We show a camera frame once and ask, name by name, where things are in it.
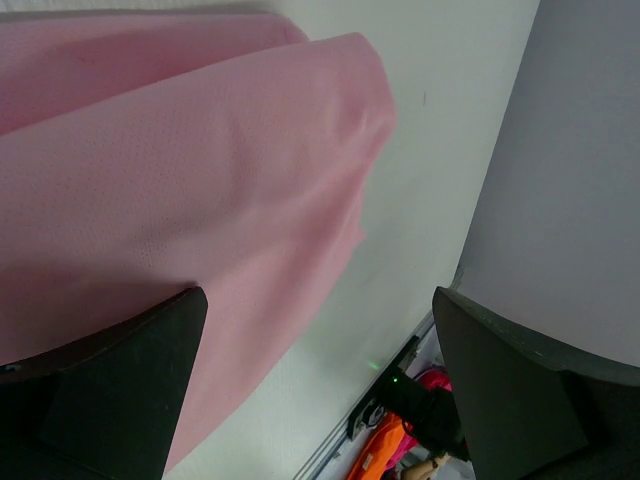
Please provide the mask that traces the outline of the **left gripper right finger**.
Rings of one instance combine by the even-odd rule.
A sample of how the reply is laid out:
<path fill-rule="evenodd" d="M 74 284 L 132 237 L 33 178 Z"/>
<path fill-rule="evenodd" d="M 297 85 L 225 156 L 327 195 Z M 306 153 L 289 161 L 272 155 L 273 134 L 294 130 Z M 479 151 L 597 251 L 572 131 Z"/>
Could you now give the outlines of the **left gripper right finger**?
<path fill-rule="evenodd" d="M 449 288 L 436 289 L 432 312 L 477 478 L 638 478 L 637 367 Z"/>

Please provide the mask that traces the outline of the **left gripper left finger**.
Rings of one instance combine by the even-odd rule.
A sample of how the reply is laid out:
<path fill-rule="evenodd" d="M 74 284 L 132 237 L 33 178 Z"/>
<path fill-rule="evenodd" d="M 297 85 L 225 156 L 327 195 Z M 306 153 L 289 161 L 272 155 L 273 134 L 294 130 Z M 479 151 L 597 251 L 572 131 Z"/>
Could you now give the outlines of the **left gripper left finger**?
<path fill-rule="evenodd" d="M 2 366 L 2 478 L 162 478 L 207 309 L 190 288 Z"/>

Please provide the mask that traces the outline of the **pink t shirt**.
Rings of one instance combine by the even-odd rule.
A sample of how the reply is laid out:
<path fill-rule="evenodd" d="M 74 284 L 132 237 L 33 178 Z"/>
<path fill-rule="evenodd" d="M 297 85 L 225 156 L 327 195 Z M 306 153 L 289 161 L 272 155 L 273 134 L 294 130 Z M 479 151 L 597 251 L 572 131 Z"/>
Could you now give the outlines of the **pink t shirt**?
<path fill-rule="evenodd" d="M 313 41 L 277 15 L 3 23 L 2 361 L 202 287 L 176 465 L 317 315 L 394 124 L 358 33 Z"/>

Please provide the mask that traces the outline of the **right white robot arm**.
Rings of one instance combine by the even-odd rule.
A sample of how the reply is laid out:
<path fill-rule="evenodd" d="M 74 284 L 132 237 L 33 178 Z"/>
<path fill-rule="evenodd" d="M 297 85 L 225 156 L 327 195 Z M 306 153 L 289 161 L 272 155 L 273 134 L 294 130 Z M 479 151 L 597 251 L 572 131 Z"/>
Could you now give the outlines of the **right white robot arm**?
<path fill-rule="evenodd" d="M 394 369 L 383 374 L 364 394 L 347 421 L 347 436 L 354 440 L 367 425 L 365 415 L 381 407 L 400 417 L 401 426 L 432 454 L 448 454 L 469 461 L 453 393 L 442 387 L 427 388 Z"/>

